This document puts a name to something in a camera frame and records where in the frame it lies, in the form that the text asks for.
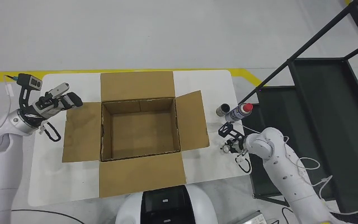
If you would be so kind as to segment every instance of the floor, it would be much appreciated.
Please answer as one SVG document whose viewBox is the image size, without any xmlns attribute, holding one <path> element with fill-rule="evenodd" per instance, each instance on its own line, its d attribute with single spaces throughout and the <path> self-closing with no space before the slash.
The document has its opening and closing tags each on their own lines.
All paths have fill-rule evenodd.
<svg viewBox="0 0 358 224">
<path fill-rule="evenodd" d="M 115 68 L 247 68 L 260 79 L 300 48 L 342 10 L 344 0 L 123 0 L 0 3 L 0 71 Z M 347 18 L 305 57 L 339 57 L 358 47 Z M 358 57 L 351 65 L 358 74 Z M 253 86 L 233 77 L 238 101 Z M 270 85 L 290 85 L 287 70 Z M 5 96 L 0 83 L 0 96 Z M 16 108 L 19 88 L 13 86 Z M 1 105 L 6 98 L 0 97 Z M 3 114 L 6 106 L 0 108 Z M 23 178 L 13 209 L 27 204 L 34 137 L 24 139 Z M 284 223 L 281 206 L 252 198 L 249 176 L 198 184 L 211 198 L 219 223 L 261 210 L 268 223 Z M 37 207 L 85 223 L 114 223 L 126 196 Z M 65 217 L 13 212 L 13 223 L 75 223 Z M 288 214 L 290 223 L 297 223 Z"/>
</svg>

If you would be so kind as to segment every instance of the device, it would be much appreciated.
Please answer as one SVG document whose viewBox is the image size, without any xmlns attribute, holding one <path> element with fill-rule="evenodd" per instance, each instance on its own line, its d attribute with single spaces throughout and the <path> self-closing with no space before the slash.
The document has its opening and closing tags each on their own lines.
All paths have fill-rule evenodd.
<svg viewBox="0 0 358 224">
<path fill-rule="evenodd" d="M 29 105 L 31 91 L 40 91 L 42 81 L 30 74 L 19 74 L 17 77 L 7 76 L 21 86 L 20 108 L 7 114 L 0 126 L 0 223 L 9 224 L 11 205 L 22 178 L 22 139 L 40 129 L 56 142 L 61 136 L 48 119 L 57 113 L 83 105 L 75 93 L 64 93 L 69 89 L 67 83 L 53 88 Z M 49 125 L 57 135 L 53 138 L 46 130 Z"/>
</svg>

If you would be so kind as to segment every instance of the white robot body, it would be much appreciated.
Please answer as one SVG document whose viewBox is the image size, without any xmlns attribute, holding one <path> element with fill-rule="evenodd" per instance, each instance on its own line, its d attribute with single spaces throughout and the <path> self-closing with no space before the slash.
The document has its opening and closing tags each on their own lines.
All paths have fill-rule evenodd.
<svg viewBox="0 0 358 224">
<path fill-rule="evenodd" d="M 10 223 L 11 205 L 22 177 L 22 136 L 0 136 L 0 223 Z"/>
</svg>

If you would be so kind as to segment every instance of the yellow line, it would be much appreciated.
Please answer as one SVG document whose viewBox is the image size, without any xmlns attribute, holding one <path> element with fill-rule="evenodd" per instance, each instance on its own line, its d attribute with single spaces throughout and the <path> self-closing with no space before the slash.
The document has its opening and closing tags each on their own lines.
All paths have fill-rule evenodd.
<svg viewBox="0 0 358 224">
<path fill-rule="evenodd" d="M 0 72 L 0 82 L 3 82 L 2 76 L 17 76 L 19 73 L 31 74 L 39 79 L 43 79 L 47 74 L 63 73 L 107 73 L 107 72 L 150 72 L 150 71 L 190 71 L 190 70 L 228 70 L 234 77 L 243 77 L 254 86 L 258 86 L 261 80 L 243 68 L 188 68 L 188 69 L 99 69 L 99 70 L 64 70 L 64 71 L 17 71 L 17 72 Z"/>
</svg>

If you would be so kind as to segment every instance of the white table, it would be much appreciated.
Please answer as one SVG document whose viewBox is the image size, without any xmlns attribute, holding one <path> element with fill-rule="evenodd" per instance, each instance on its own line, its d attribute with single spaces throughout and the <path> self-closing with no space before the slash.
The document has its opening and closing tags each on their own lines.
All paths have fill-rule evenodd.
<svg viewBox="0 0 358 224">
<path fill-rule="evenodd" d="M 237 106 L 229 71 L 174 71 L 175 94 L 181 96 L 201 90 L 210 147 L 182 152 L 187 183 L 232 178 L 248 175 L 234 161 L 235 155 L 219 149 L 224 139 L 218 129 L 225 119 L 215 109 L 222 103 Z M 83 102 L 100 102 L 100 73 L 48 74 L 43 79 L 41 95 L 62 82 L 70 85 Z M 50 118 L 61 136 L 64 136 L 66 112 Z M 243 133 L 240 125 L 235 129 Z M 36 132 L 29 187 L 29 205 L 70 202 L 98 197 L 98 161 L 62 163 L 63 139 L 52 142 Z"/>
</svg>

